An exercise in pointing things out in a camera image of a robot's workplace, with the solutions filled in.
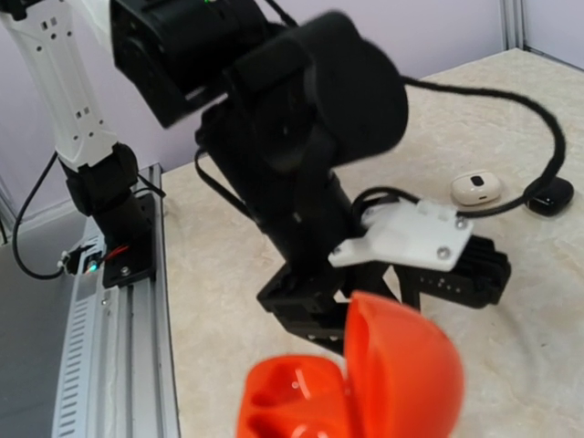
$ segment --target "orange object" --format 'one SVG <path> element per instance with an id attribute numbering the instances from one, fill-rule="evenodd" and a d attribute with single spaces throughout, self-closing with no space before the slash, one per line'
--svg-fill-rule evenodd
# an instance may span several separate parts
<path id="1" fill-rule="evenodd" d="M 238 438 L 444 438 L 464 393 L 450 340 L 419 313 L 356 292 L 344 381 L 321 358 L 285 356 L 249 374 Z"/>

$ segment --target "robotic arm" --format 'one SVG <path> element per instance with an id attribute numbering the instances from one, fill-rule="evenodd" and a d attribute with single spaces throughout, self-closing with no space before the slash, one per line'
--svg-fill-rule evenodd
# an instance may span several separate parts
<path id="1" fill-rule="evenodd" d="M 72 1 L 109 41 L 104 2 Z M 136 161 L 95 108 L 68 7 L 22 2 L 0 0 L 0 16 L 49 101 L 71 195 L 109 245 L 139 238 L 148 224 L 130 192 Z M 390 265 L 415 308 L 420 293 L 475 308 L 498 302 L 506 256 L 455 211 L 395 196 L 351 205 L 343 192 L 332 169 L 389 151 L 408 122 L 397 69 L 346 16 L 287 28 L 253 0 L 111 0 L 109 20 L 116 67 L 162 126 L 223 98 L 196 139 L 286 260 L 258 296 L 286 330 L 341 353 L 347 305 L 335 294 L 394 297 L 383 281 Z"/>
<path id="2" fill-rule="evenodd" d="M 71 4 L 111 50 L 109 2 Z M 0 11 L 47 104 L 75 205 L 95 219 L 110 249 L 149 240 L 151 225 L 130 189 L 137 182 L 138 163 L 99 112 L 75 43 L 69 3 L 0 0 Z"/>

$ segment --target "orange plastic lid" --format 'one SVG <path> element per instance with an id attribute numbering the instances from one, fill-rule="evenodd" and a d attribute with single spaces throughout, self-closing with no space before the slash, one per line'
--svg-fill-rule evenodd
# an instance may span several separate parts
<path id="1" fill-rule="evenodd" d="M 418 312 L 355 292 L 345 357 L 362 436 L 444 438 L 453 430 L 463 366 L 452 342 Z"/>

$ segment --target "red wire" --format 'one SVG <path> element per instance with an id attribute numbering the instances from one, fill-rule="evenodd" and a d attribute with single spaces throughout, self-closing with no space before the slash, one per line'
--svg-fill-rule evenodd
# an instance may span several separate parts
<path id="1" fill-rule="evenodd" d="M 107 262 L 108 260 L 111 260 L 112 258 L 117 257 L 120 254 L 125 253 L 129 249 L 130 249 L 130 246 L 129 245 L 119 246 L 116 249 L 112 250 L 108 255 L 106 255 L 106 258 L 104 258 L 104 261 Z"/>

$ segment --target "marble tabletop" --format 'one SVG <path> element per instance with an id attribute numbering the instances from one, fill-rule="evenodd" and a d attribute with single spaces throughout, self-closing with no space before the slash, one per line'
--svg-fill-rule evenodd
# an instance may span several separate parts
<path id="1" fill-rule="evenodd" d="M 432 77 L 442 83 L 509 89 L 553 110 L 568 136 L 561 175 L 584 184 L 584 75 L 519 50 Z M 552 152 L 539 118 L 496 99 L 408 89 L 410 125 L 398 148 L 339 169 L 355 196 L 394 185 L 450 202 L 449 183 L 488 169 L 521 193 Z M 203 167 L 220 177 L 213 164 Z M 172 345 L 182 437 L 231 438 L 248 371 L 286 353 L 331 357 L 288 335 L 256 302 L 282 259 L 247 219 L 196 176 L 192 165 L 163 177 Z M 422 298 L 422 313 L 460 350 L 464 409 L 455 437 L 584 436 L 584 202 L 560 217 L 521 208 L 477 223 L 514 273 L 499 306 L 472 310 Z"/>

